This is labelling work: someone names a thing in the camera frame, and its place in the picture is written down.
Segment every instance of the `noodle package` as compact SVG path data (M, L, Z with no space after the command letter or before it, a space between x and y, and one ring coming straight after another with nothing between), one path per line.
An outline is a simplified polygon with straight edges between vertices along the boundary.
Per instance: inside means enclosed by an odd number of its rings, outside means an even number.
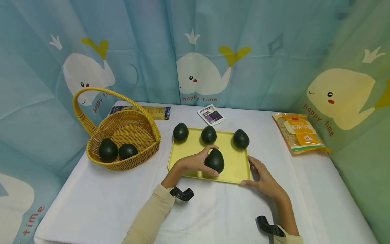
M293 154L315 149L332 152L325 147L321 138L317 135L307 119L307 114L277 113L273 114L272 117Z

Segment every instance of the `small package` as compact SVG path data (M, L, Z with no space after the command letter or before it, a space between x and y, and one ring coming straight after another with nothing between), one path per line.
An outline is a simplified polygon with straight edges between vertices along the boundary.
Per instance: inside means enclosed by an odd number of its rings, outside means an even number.
M321 138L317 135L307 119L307 114L277 113L273 114L272 117L292 153L300 154L315 149L332 152L325 147Z
M163 119L168 120L170 116L170 108L171 107L143 107L153 119ZM138 110L136 107L126 106L126 107L113 107L111 109L110 114L115 112L119 112L122 110Z
M218 113L213 104L210 104L204 109L198 110L198 114L208 125L211 126L215 126L225 120L225 117Z

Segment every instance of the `white tablecloth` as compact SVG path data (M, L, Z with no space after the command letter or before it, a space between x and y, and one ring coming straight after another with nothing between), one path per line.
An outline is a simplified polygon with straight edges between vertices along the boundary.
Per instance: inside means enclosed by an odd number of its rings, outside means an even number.
M116 106L128 103L118 101ZM141 103L141 105L158 105ZM199 107L171 105L169 120L157 120L160 150L124 172L109 171L84 154L34 235L36 244L119 244L136 214L167 174L172 131L179 122L204 128ZM299 232L306 244L377 243L330 158L322 152L292 156L271 112L218 109L226 120L216 130L243 129L248 153L261 160L290 195ZM195 196L176 201L157 244L269 243L255 218L276 219L272 201L240 185L183 177L178 187Z

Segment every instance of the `wicker basket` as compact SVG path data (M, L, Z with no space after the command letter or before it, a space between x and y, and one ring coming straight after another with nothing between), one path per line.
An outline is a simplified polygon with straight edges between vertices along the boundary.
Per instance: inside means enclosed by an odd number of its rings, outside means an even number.
M78 96L85 91L100 91L117 96L131 103L138 111L116 112L103 119L100 125L96 127L80 109L77 102ZM83 88L73 97L73 110L80 123L91 135L87 143L88 158L107 169L116 171L132 169L148 160L160 148L161 134L152 116L136 102L119 93L99 87ZM98 150L100 143L105 138L110 138L118 148L123 144L131 143L137 147L138 154L124 160L119 160L119 157L117 157L113 162L102 162Z

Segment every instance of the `basket handle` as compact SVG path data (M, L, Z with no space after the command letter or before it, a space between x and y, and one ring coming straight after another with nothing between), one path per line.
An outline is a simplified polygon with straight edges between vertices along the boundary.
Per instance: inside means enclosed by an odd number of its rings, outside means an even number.
M127 98L127 97L125 97L125 96L115 92L115 91L111 91L111 90L108 90L108 89L105 89L105 88L88 87L88 88L83 88L83 89L78 90L75 93L75 95L73 96L73 110L74 110L74 113L76 114L76 117L78 118L78 120L80 120L80 123L83 125L85 130L89 133L89 135L94 134L95 131L98 128L85 115L85 113L81 110L81 108L80 108L80 106L78 104L78 101L77 101L78 96L80 94L82 94L83 92L85 92L85 91L100 91L100 92L103 92L103 93L108 93L108 94L114 95L114 96L116 96L116 97L118 97L118 98L120 98L122 100L125 100L126 102L131 103L131 105L136 107L141 113L143 113L151 125L155 124L153 117L143 107L141 107L139 104L137 104L135 101L133 101L133 100L131 100L131 99L129 99L129 98Z

